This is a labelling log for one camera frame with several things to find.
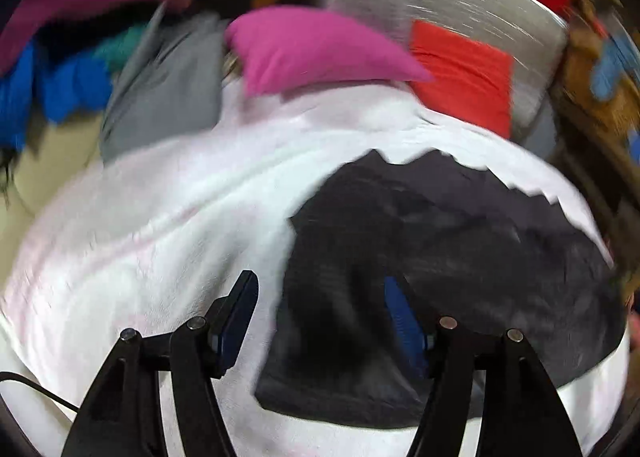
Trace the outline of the cream sofa cushion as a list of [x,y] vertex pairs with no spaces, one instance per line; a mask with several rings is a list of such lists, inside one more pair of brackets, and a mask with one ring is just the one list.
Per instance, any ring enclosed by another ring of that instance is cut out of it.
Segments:
[[101,112],[78,112],[62,124],[40,114],[29,121],[26,145],[1,170],[1,278],[11,273],[23,237],[69,180],[100,159]]

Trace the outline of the grey folded garment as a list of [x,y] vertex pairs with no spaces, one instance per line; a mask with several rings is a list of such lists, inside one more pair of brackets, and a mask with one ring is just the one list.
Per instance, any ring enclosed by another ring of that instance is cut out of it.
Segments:
[[159,6],[119,73],[101,132],[102,162],[220,119],[226,22],[212,12],[170,24]]

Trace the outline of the magenta pillow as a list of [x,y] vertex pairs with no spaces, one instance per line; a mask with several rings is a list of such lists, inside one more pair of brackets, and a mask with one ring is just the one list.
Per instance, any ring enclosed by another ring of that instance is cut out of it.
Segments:
[[418,81],[431,73],[386,35],[353,18],[306,6],[268,6],[236,18],[226,40],[242,65],[245,93],[309,84]]

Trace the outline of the white pink bed blanket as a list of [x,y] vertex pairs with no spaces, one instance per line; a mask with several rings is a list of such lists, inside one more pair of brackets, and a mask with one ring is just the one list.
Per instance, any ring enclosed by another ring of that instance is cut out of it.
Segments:
[[224,89],[215,128],[96,165],[32,225],[1,300],[18,357],[48,390],[79,403],[122,329],[166,333],[205,311],[243,269],[260,295],[239,361],[216,392],[243,456],[399,456],[409,429],[376,431],[264,411],[252,388],[267,351],[288,218],[368,151],[402,164],[436,150],[558,203],[599,239],[570,182],[500,136],[424,107],[402,84],[340,84],[247,99]]

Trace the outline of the black quilted jacket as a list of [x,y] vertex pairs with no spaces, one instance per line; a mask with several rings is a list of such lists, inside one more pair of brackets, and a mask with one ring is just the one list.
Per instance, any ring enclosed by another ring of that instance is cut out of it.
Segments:
[[385,282],[480,333],[521,329],[555,385],[620,344],[620,294],[600,249],[561,207],[494,173],[429,152],[344,165],[291,220],[294,246],[261,407],[338,425],[414,427],[431,385],[416,337],[399,333]]

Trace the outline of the light blue cloth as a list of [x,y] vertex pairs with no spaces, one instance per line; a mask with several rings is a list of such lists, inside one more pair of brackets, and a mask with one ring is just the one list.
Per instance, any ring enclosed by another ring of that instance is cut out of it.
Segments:
[[590,91],[599,102],[613,99],[623,74],[639,87],[639,49],[626,35],[608,37],[590,75]]

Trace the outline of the silver foil insulation mat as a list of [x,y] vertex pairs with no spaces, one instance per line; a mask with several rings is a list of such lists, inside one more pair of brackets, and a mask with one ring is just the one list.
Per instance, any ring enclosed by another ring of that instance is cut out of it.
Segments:
[[322,0],[405,46],[421,20],[489,44],[514,59],[511,136],[525,142],[567,40],[567,24],[536,0]]

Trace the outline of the teal garment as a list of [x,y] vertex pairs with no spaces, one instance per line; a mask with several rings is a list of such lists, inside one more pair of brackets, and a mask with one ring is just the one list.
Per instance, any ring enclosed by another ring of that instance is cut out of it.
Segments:
[[105,38],[94,48],[92,56],[102,62],[110,74],[121,72],[137,49],[145,29],[145,24],[137,24],[118,35]]

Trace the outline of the blue garment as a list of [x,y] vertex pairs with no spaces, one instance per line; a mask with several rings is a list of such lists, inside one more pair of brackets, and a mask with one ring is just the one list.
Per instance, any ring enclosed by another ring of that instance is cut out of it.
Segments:
[[81,52],[53,65],[31,41],[1,77],[1,146],[21,151],[33,110],[60,124],[76,110],[102,110],[112,94],[104,61]]

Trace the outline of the red cushion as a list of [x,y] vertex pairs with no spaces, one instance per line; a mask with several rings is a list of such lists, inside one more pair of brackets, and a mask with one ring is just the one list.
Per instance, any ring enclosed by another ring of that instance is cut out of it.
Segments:
[[426,107],[510,136],[510,54],[424,21],[412,23],[410,52],[432,75],[431,81],[410,84]]

